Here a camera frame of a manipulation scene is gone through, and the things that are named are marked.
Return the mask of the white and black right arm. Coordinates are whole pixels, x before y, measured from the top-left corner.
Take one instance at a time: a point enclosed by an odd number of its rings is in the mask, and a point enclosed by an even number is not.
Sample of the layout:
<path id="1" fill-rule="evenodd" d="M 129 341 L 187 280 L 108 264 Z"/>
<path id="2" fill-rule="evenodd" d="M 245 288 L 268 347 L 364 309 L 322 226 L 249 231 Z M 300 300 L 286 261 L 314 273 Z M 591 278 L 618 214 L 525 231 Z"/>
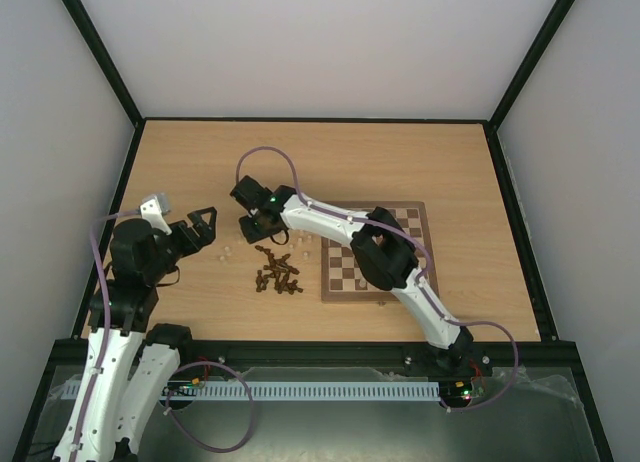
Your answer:
<path id="1" fill-rule="evenodd" d="M 470 363 L 473 336 L 430 286 L 416 255 L 425 248 L 387 209 L 347 210 L 309 198 L 293 187 L 281 185 L 271 191 L 250 176 L 239 178 L 230 196 L 247 211 L 239 219 L 247 242 L 303 230 L 348 246 L 364 279 L 393 294 L 415 318 L 443 371 L 455 374 Z"/>

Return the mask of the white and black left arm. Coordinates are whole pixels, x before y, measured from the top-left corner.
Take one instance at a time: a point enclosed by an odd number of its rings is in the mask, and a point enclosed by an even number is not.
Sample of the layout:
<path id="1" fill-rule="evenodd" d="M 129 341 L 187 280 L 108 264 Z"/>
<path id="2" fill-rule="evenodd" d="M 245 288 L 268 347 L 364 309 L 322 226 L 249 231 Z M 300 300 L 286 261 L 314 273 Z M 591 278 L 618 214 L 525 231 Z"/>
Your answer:
<path id="1" fill-rule="evenodd" d="M 136 460 L 154 404 L 192 355 L 188 327 L 151 326 L 149 319 L 162 280 L 178 271 L 181 259 L 214 242 L 216 209 L 174 223 L 150 207 L 122 216 L 109 246 L 113 276 L 99 277 L 85 368 L 55 461 Z"/>

